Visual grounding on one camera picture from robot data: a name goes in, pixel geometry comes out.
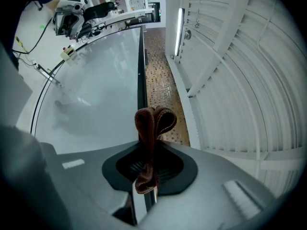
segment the fluorescent light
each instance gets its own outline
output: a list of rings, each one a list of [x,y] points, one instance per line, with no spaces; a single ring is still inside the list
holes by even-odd
[[[179,55],[179,47],[182,37],[182,29],[183,29],[183,19],[184,19],[184,9],[179,8],[178,11],[178,25],[177,25],[177,37],[176,37],[176,46],[175,46],[175,56]]]

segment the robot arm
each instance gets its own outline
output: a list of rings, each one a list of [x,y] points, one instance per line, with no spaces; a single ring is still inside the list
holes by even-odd
[[[92,32],[92,26],[87,21],[106,17],[109,11],[115,9],[114,3],[106,2],[84,11],[85,4],[85,0],[60,0],[54,19],[56,35],[78,40]]]

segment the mosaic floor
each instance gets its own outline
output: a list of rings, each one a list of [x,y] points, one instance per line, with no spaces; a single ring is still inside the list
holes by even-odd
[[[147,49],[148,66],[146,66],[146,85],[148,105],[166,106],[177,115],[177,124],[162,139],[186,146],[190,145],[186,120],[172,71],[165,57],[165,28],[147,29],[144,33]]]

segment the white paneled wall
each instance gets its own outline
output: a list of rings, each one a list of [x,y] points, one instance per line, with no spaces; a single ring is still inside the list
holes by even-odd
[[[201,150],[285,193],[307,150],[307,49],[291,15],[279,0],[181,0],[180,7],[192,37],[174,59],[175,81],[188,90],[181,100],[189,97]]]

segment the towel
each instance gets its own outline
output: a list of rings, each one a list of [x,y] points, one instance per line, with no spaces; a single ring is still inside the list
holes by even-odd
[[[136,179],[135,189],[139,194],[146,194],[159,184],[157,175],[156,141],[163,133],[170,131],[177,123],[175,113],[167,107],[147,107],[137,111],[135,126],[145,144],[145,166]]]

